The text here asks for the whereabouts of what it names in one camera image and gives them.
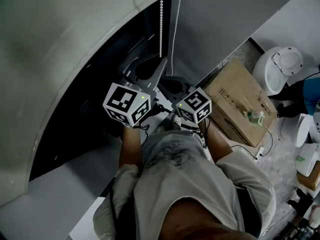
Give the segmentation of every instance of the white wall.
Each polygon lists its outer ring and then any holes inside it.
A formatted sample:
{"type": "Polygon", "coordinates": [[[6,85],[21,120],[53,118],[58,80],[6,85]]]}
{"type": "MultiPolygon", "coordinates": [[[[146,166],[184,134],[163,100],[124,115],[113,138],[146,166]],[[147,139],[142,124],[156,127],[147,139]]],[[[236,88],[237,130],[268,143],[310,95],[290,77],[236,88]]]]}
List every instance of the white wall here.
{"type": "MultiPolygon", "coordinates": [[[[288,1],[182,0],[174,75],[197,84],[288,1]]],[[[173,0],[172,22],[176,10],[177,0],[173,0]]]]}
{"type": "Polygon", "coordinates": [[[117,172],[121,141],[108,138],[106,146],[32,180],[28,195],[1,206],[3,236],[7,240],[64,240],[117,172]]]}
{"type": "Polygon", "coordinates": [[[265,51],[275,46],[293,46],[301,51],[304,65],[301,72],[289,78],[289,85],[318,72],[320,0],[290,0],[252,38],[265,51]]]}

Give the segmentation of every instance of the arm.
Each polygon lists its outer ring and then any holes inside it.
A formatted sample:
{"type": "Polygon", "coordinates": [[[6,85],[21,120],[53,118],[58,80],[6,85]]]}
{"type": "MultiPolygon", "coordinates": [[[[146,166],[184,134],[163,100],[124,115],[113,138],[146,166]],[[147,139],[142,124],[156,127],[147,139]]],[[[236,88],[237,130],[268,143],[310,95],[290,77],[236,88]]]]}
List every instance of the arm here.
{"type": "Polygon", "coordinates": [[[136,165],[141,172],[142,169],[142,153],[140,130],[138,128],[123,128],[122,147],[119,157],[119,168],[125,164],[136,165]]]}
{"type": "MultiPolygon", "coordinates": [[[[198,126],[203,136],[205,136],[205,120],[206,127],[208,127],[210,118],[206,117],[202,120],[198,126]]],[[[213,161],[216,163],[219,159],[231,154],[233,150],[229,146],[229,144],[222,138],[222,136],[217,132],[213,123],[210,123],[209,128],[207,130],[208,136],[208,149],[211,154],[213,161]]]]}

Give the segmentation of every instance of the white container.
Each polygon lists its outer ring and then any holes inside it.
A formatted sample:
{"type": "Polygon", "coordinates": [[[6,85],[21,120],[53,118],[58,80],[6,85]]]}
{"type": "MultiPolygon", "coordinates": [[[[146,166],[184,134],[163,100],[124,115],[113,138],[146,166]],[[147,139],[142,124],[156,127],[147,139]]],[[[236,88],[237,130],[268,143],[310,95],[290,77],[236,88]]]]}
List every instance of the white container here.
{"type": "Polygon", "coordinates": [[[309,129],[309,121],[305,114],[300,114],[294,118],[285,118],[283,132],[288,133],[292,143],[297,148],[300,148],[305,143],[309,129]]]}

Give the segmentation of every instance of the small bottle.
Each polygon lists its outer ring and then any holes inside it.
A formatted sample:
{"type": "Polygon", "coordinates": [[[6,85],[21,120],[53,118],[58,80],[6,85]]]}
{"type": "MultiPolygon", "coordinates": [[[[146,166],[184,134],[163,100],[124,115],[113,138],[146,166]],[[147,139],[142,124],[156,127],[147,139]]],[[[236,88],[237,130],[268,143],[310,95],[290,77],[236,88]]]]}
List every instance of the small bottle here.
{"type": "Polygon", "coordinates": [[[246,114],[249,119],[255,119],[255,118],[262,117],[264,115],[264,112],[263,111],[257,112],[253,110],[253,111],[248,111],[246,114]]]}

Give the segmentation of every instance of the gray panel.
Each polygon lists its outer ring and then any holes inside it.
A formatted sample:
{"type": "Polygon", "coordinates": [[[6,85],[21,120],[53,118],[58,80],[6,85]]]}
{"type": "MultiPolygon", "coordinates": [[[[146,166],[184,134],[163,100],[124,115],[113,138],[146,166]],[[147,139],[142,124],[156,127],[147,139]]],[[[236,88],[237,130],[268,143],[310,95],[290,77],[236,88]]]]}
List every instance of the gray panel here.
{"type": "Polygon", "coordinates": [[[7,240],[64,240],[118,169],[121,141],[105,146],[34,179],[28,195],[0,207],[7,240]]]}
{"type": "MultiPolygon", "coordinates": [[[[288,1],[182,0],[173,75],[197,84],[288,1]]],[[[172,0],[171,37],[177,2],[172,0]]]]}

